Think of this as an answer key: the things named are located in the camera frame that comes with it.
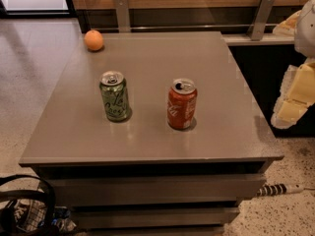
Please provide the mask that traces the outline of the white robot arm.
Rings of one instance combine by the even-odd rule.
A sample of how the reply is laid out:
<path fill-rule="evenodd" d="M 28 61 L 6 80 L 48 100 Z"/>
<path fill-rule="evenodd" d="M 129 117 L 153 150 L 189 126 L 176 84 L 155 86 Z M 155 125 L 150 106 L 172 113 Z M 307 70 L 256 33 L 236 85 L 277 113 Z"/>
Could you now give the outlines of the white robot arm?
<path fill-rule="evenodd" d="M 306 57 L 299 67 L 288 66 L 273 109 L 272 125 L 288 129 L 315 103 L 315 0 L 278 24 L 273 34 L 292 36 L 294 50 Z"/>

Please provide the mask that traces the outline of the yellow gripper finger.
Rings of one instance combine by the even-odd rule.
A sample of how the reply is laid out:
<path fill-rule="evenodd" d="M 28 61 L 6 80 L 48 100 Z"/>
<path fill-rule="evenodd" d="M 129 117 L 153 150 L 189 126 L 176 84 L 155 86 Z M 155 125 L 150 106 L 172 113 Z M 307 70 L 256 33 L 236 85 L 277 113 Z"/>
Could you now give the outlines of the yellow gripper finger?
<path fill-rule="evenodd" d="M 289 65 L 283 75 L 280 93 L 271 123 L 277 129 L 288 129 L 315 103 L 315 63 L 307 62 L 299 67 Z"/>
<path fill-rule="evenodd" d="M 289 16 L 286 20 L 277 24 L 273 29 L 275 35 L 294 36 L 297 20 L 301 11 L 297 11 Z"/>

